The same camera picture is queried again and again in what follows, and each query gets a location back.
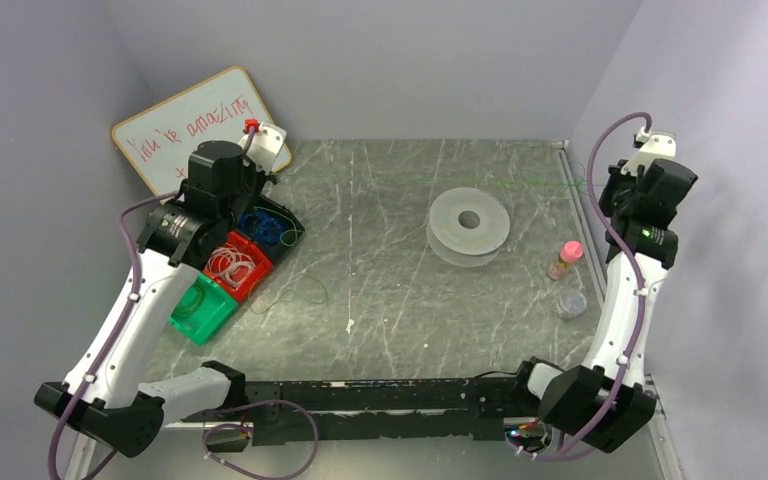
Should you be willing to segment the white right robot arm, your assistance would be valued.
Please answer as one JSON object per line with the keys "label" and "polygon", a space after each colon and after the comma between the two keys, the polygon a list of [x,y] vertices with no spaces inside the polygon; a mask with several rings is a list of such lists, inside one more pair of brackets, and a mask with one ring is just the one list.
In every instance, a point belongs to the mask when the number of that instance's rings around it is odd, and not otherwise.
{"label": "white right robot arm", "polygon": [[689,168],[655,159],[624,172],[620,161],[598,201],[608,222],[607,290],[593,343],[581,364],[533,362],[526,387],[540,420],[566,435],[558,457],[579,443],[611,453],[645,426],[656,401],[644,391],[645,343],[654,305],[678,252],[669,228],[697,181]]}

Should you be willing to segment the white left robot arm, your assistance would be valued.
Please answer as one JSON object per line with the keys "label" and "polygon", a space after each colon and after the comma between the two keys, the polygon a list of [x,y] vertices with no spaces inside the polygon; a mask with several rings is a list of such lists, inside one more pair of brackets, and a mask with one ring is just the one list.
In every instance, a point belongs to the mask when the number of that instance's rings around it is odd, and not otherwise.
{"label": "white left robot arm", "polygon": [[180,187],[147,199],[153,209],[143,230],[136,239],[123,236],[132,267],[98,334],[64,380],[35,394],[35,404],[58,420],[50,463],[67,427],[133,458],[163,426],[244,398],[244,375],[217,361],[171,380],[142,378],[175,307],[264,184],[276,180],[283,144],[203,142],[190,153]]}

